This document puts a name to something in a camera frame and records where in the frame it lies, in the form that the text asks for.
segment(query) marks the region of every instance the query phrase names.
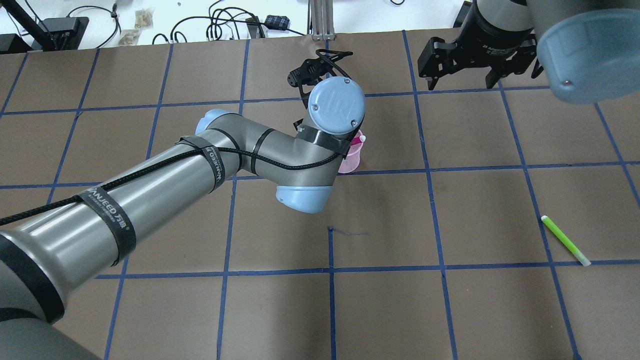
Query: plastic bag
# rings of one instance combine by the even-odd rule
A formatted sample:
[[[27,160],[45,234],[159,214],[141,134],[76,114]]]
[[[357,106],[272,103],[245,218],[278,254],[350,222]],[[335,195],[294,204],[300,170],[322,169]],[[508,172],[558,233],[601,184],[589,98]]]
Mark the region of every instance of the plastic bag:
[[[118,40],[118,46],[138,45],[139,38],[139,29],[122,30],[120,39]]]
[[[136,24],[134,28],[136,29],[148,29],[154,27],[154,10],[153,9],[142,9],[136,10]]]

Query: green marker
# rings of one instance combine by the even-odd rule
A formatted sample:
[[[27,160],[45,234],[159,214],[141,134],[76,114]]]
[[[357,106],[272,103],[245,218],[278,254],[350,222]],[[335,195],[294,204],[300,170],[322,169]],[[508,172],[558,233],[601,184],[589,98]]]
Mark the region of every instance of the green marker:
[[[582,266],[591,265],[589,259],[587,259],[587,257],[582,254],[578,247],[575,246],[571,240],[569,240],[567,235],[565,235],[562,230],[560,230],[560,228],[555,225],[555,223],[551,221],[548,216],[543,215],[540,220],[542,220],[542,222],[549,228],[549,230],[551,230],[551,232],[556,235],[558,239],[560,239],[560,241],[564,244],[564,246],[566,246],[567,249],[569,249],[573,256],[575,256],[576,259],[578,259],[578,261],[582,263]]]

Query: white background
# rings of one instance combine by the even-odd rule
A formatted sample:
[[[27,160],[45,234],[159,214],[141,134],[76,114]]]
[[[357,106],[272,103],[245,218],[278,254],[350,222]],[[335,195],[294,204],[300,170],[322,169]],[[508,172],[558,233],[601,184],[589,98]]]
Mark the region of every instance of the white background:
[[[405,0],[401,6],[391,4],[389,0],[333,0],[333,21],[336,33],[364,33],[377,31],[450,28],[464,0]],[[142,31],[138,45],[151,44],[156,33],[169,36],[173,25],[189,16],[207,16],[210,1],[197,0],[116,0],[122,29],[133,29],[135,11],[151,8],[154,10],[154,27]],[[18,3],[31,13],[24,0]],[[41,19],[64,17],[78,6],[98,5],[111,9],[113,0],[29,0],[29,4]],[[215,8],[236,6],[244,8],[264,21],[267,15],[283,15],[291,20],[290,28],[306,33],[307,0],[223,0]],[[113,32],[114,20],[103,10],[78,10],[72,16],[89,17],[89,26],[80,44],[81,49],[98,46]],[[207,19],[193,19],[183,22],[177,30],[183,32],[189,42],[206,41]],[[223,27],[225,37],[230,31]],[[240,35],[246,38],[246,26],[238,24]],[[0,10],[0,33],[16,33],[6,10]],[[295,36],[283,31],[269,31],[267,37]],[[118,43],[117,34],[105,47]],[[33,42],[29,35],[23,38],[27,44]]]

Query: light blue joint cap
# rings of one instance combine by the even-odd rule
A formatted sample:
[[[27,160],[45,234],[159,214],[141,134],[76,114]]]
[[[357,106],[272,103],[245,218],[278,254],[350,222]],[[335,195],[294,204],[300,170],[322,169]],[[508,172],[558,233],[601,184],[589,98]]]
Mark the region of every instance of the light blue joint cap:
[[[196,135],[200,134],[202,131],[205,131],[207,127],[209,127],[209,125],[213,122],[213,120],[216,120],[222,115],[233,114],[233,113],[234,113],[233,111],[227,111],[222,109],[213,109],[213,110],[207,111],[207,113],[204,115],[202,119],[200,119],[200,121],[198,122],[198,125],[196,126]]]
[[[582,13],[553,25],[538,43],[560,100],[593,104],[640,90],[640,10]]]
[[[333,186],[278,186],[276,198],[303,213],[315,214],[324,208]]]
[[[318,129],[325,133],[349,133],[364,118],[364,92],[353,79],[333,76],[311,90],[308,111]]]

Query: pink cup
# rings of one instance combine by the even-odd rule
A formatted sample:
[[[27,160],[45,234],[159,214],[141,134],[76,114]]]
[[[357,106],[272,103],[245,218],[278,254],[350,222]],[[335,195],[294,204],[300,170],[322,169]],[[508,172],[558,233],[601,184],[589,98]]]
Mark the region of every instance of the pink cup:
[[[358,130],[355,138],[362,135],[362,131]],[[347,174],[349,172],[354,171],[358,165],[360,164],[360,150],[362,150],[363,142],[357,143],[356,145],[352,145],[349,148],[349,152],[347,153],[347,157],[342,160],[340,164],[340,168],[338,169],[338,173]]]

